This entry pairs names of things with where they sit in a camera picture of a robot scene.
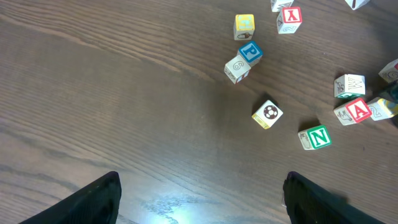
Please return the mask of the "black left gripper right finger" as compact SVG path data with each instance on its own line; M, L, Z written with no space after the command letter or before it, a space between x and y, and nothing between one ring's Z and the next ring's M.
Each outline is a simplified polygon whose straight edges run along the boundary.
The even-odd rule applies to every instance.
M380 221L343 198L291 171L283 184L284 205L292 223L372 224Z

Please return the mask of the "yellow J block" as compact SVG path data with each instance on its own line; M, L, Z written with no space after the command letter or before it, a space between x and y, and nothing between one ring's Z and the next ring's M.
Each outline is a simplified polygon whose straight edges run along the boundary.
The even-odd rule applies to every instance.
M397 115L397 103L384 98L376 97L367 104L372 112L371 119L374 121L389 119Z

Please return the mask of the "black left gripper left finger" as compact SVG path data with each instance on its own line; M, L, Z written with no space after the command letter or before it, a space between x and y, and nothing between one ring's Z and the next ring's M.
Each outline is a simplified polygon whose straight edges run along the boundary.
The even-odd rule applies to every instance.
M111 171L21 224L115 224L121 194L119 174Z

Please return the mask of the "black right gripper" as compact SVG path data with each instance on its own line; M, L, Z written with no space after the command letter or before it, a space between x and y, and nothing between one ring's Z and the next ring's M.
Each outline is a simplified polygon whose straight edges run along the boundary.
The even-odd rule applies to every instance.
M379 92L379 97L393 103L398 103L398 83L397 80L391 82L385 89Z

